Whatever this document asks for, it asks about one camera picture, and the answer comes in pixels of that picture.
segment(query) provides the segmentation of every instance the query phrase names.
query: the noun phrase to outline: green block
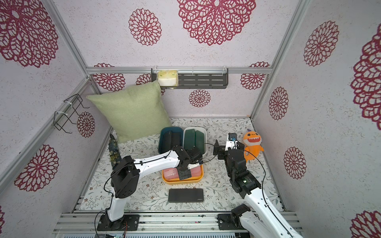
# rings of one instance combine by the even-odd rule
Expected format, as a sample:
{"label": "green block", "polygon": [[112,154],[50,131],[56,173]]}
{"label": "green block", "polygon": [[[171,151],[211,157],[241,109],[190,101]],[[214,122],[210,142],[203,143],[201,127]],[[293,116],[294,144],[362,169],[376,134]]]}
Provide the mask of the green block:
{"label": "green block", "polygon": [[196,131],[196,147],[201,151],[201,154],[205,153],[205,144],[204,144],[205,135],[201,131]]}
{"label": "green block", "polygon": [[190,150],[195,146],[196,132],[194,129],[186,130],[184,136],[184,149]]}

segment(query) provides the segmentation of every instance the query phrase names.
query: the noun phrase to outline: black mounting plate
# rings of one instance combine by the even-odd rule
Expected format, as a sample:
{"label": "black mounting plate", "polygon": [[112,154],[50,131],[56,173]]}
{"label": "black mounting plate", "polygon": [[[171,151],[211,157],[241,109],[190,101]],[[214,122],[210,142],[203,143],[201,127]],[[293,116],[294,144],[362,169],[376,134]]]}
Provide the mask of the black mounting plate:
{"label": "black mounting plate", "polygon": [[245,230],[243,227],[237,228],[233,225],[230,214],[218,214],[217,220],[219,230]]}
{"label": "black mounting plate", "polygon": [[116,231],[116,230],[125,230],[125,224],[127,222],[127,231],[136,231],[138,229],[139,225],[139,215],[127,215],[125,214],[122,218],[119,220],[116,220],[114,222],[110,223],[110,226],[107,224],[108,217],[106,215],[102,215],[97,231],[103,232],[103,231]]}

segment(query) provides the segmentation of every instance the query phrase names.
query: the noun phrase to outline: yellow sponge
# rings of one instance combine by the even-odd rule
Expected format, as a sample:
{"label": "yellow sponge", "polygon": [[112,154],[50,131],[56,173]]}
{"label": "yellow sponge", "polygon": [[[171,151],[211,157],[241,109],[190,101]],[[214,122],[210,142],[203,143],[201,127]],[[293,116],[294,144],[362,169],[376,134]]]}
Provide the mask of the yellow sponge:
{"label": "yellow sponge", "polygon": [[178,86],[179,75],[176,70],[165,70],[157,73],[157,81],[160,86]]}

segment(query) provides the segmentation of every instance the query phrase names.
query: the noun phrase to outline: black power bank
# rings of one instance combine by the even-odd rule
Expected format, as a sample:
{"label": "black power bank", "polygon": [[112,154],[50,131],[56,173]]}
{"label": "black power bank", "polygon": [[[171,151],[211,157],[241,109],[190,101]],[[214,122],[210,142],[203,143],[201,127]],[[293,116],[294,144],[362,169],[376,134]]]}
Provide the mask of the black power bank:
{"label": "black power bank", "polygon": [[169,190],[170,203],[202,203],[204,190],[202,188],[172,188]]}

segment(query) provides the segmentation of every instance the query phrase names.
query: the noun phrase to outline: sponge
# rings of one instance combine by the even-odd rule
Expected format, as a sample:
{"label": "sponge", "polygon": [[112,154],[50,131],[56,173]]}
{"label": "sponge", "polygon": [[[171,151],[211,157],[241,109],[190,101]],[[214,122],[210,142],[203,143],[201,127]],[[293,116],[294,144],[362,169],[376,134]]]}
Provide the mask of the sponge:
{"label": "sponge", "polygon": [[200,150],[201,154],[205,153],[204,136],[204,133],[201,131],[196,131],[195,145]]}
{"label": "sponge", "polygon": [[157,81],[160,86],[178,86],[179,75],[175,70],[159,71],[157,73]]}
{"label": "sponge", "polygon": [[184,149],[190,150],[195,146],[196,131],[194,129],[186,130],[184,135]]}

